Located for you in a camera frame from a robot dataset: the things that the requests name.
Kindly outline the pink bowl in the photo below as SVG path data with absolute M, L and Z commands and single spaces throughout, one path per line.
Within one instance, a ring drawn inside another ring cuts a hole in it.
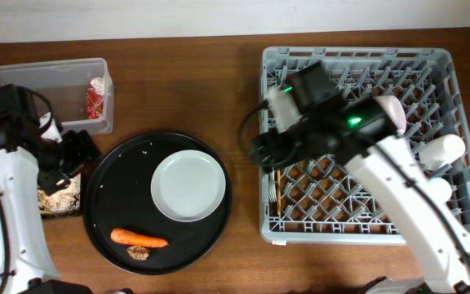
M 395 96 L 376 96 L 375 101 L 391 118 L 397 128 L 397 134 L 403 135 L 406 132 L 406 113 L 401 102 Z

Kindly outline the wooden chopstick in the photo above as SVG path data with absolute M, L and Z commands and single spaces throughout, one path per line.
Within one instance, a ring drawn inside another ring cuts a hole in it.
M 282 171 L 277 170 L 276 175 L 276 194 L 277 194 L 277 216 L 280 218 L 282 216 L 282 191 L 281 191 L 281 175 Z

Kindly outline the white plastic fork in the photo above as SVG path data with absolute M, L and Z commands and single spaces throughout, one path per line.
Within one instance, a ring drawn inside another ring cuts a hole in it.
M 271 203 L 277 202 L 277 188 L 274 171 L 268 174 L 268 200 Z

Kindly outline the orange carrot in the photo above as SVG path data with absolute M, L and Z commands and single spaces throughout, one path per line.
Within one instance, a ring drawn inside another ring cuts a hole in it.
M 110 238 L 115 243 L 131 246 L 159 248 L 168 245 L 168 242 L 163 238 L 149 237 L 126 229 L 114 229 L 110 234 Z

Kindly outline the brown walnut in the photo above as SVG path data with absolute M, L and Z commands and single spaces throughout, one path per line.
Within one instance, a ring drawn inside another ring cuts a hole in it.
M 146 247 L 130 246 L 126 251 L 135 261 L 146 261 L 149 258 L 149 249 Z

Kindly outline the grey plate with food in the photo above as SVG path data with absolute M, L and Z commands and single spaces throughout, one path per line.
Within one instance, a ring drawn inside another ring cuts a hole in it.
M 226 174 L 211 155 L 182 150 L 164 158 L 156 167 L 150 186 L 156 208 L 178 222 L 194 222 L 211 215 L 228 187 Z

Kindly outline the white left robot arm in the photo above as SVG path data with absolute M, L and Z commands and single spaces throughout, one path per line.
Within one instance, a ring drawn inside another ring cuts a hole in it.
M 100 151 L 87 131 L 61 134 L 51 115 L 0 117 L 0 293 L 88 293 L 63 282 L 42 227 L 38 191 L 69 185 Z

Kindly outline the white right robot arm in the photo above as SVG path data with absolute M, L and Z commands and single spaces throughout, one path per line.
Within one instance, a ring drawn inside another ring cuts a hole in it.
M 470 293 L 470 234 L 445 206 L 402 136 L 399 100 L 380 96 L 348 104 L 332 96 L 299 105 L 283 91 L 257 108 L 276 126 L 253 142 L 251 159 L 265 171 L 333 154 L 372 195 L 423 268 L 421 279 L 379 277 L 364 293 Z

